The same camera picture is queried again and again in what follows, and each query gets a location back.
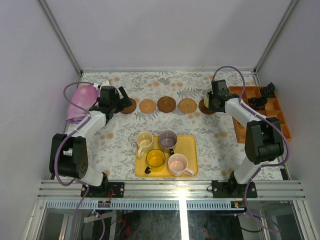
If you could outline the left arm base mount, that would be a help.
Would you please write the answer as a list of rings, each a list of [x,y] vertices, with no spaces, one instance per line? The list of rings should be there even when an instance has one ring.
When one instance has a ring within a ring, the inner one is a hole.
[[[99,186],[89,185],[89,190],[85,195],[87,198],[123,198],[125,192],[124,182],[109,181],[106,174],[103,175],[102,183]]]

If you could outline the light green mug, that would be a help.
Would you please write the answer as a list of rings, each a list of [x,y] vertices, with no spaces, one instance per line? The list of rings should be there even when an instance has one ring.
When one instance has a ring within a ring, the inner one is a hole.
[[[210,102],[210,95],[212,94],[212,89],[207,89],[204,95],[203,103],[204,106],[208,109],[209,108],[209,102]]]

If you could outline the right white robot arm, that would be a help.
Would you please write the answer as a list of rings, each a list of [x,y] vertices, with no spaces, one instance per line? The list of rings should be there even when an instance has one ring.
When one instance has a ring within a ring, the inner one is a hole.
[[[246,183],[255,172],[284,153],[284,135],[280,121],[268,118],[249,107],[237,94],[231,94],[225,80],[211,82],[208,109],[223,112],[237,120],[245,129],[245,159],[234,171],[234,181],[228,184],[228,192],[240,197],[246,191]]]

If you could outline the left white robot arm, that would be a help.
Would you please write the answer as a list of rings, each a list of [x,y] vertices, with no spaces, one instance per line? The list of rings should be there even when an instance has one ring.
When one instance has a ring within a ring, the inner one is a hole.
[[[85,117],[74,130],[53,136],[49,171],[62,186],[67,187],[77,181],[85,186],[92,186],[93,193],[102,198],[110,190],[108,176],[89,166],[87,139],[93,137],[115,114],[133,103],[123,86],[116,88],[106,83],[98,85],[86,82],[85,87],[79,88],[82,94],[87,87],[98,92],[96,100],[88,107],[66,99],[72,106],[84,111]]]

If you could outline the purple mug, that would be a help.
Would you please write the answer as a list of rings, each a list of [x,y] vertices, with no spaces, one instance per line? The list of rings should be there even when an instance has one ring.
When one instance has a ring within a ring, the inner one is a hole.
[[[159,147],[164,153],[170,153],[171,150],[175,150],[177,142],[178,137],[171,130],[161,132],[158,137]]]

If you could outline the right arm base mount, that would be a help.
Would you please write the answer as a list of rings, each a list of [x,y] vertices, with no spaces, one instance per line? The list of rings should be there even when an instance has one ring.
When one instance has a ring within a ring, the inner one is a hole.
[[[244,198],[247,184],[237,183],[232,172],[227,181],[211,181],[212,195],[218,199]]]

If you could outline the woven rattan coaster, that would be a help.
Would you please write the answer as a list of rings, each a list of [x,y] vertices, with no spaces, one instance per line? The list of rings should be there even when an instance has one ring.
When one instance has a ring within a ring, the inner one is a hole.
[[[191,98],[184,98],[178,104],[179,109],[184,114],[192,114],[197,109],[197,103]]]
[[[139,109],[145,114],[153,113],[156,110],[157,104],[152,99],[144,99],[139,104]]]

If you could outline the dark brown wooden coaster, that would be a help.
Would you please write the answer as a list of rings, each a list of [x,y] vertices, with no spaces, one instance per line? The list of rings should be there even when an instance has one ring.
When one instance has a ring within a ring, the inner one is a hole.
[[[132,105],[123,109],[121,111],[122,114],[131,114],[136,110],[136,107],[137,107],[136,101],[133,98],[130,98],[130,101],[131,101]]]

